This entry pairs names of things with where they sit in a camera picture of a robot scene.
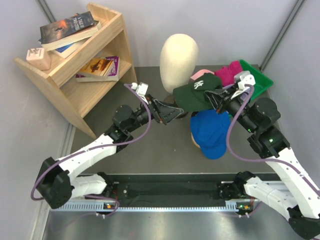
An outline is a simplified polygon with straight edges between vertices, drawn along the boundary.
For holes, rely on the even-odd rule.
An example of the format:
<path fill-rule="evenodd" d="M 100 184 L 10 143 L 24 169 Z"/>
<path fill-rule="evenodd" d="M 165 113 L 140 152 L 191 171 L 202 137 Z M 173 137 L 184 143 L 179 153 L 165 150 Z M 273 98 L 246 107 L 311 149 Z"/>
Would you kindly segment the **blue cap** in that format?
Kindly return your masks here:
<path fill-rule="evenodd" d="M 218 114 L 211 109 L 192 113 L 190 131 L 206 158 L 217 160 L 226 153 L 230 124 L 231 119 L 226 112 Z"/>

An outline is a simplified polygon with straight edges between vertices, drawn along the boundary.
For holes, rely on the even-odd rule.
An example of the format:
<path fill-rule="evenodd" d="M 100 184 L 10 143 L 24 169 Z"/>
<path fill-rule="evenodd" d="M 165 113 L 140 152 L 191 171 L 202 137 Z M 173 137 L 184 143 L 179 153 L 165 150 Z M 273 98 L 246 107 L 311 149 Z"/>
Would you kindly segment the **magenta cap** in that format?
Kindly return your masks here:
<path fill-rule="evenodd" d="M 229 66 L 223 66 L 221 69 L 214 72 L 214 74 L 221 79 L 222 86 L 228 86 L 235 83 L 235 75 L 243 71 L 239 60 L 233 61 Z"/>

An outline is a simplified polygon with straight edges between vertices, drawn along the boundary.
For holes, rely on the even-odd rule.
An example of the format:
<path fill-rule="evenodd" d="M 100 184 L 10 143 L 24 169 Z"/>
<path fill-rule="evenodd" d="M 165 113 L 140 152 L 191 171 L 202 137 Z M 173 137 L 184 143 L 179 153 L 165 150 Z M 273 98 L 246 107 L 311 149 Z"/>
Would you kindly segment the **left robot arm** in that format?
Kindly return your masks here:
<path fill-rule="evenodd" d="M 152 120 L 167 125 L 184 112 L 175 104 L 159 101 L 149 94 L 140 101 L 136 111 L 126 104 L 119 106 L 112 125 L 90 144 L 67 156 L 44 160 L 32 187 L 31 199 L 45 200 L 52 209 L 58 209 L 70 199 L 85 195 L 109 198 L 114 187 L 102 173 L 88 177 L 80 177 L 80 174 L 143 138 L 143 134 L 137 138 L 131 134 L 143 125 L 150 127 Z"/>

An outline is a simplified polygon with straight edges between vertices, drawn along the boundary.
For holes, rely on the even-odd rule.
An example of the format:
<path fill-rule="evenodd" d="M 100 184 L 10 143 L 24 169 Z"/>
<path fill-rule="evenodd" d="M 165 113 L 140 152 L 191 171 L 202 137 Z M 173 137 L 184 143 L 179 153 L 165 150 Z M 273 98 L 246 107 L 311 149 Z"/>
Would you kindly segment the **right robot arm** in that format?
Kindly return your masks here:
<path fill-rule="evenodd" d="M 233 192 L 239 198 L 254 197 L 278 212 L 294 232 L 305 240 L 320 238 L 320 189 L 312 181 L 295 156 L 291 144 L 274 123 L 281 117 L 276 103 L 260 97 L 251 106 L 248 102 L 254 92 L 253 85 L 246 84 L 246 97 L 236 95 L 238 89 L 206 90 L 205 97 L 218 114 L 228 112 L 233 117 L 227 132 L 230 138 L 236 122 L 251 135 L 250 147 L 259 155 L 254 163 L 269 165 L 289 194 L 271 187 L 258 176 L 240 172 L 234 179 Z"/>

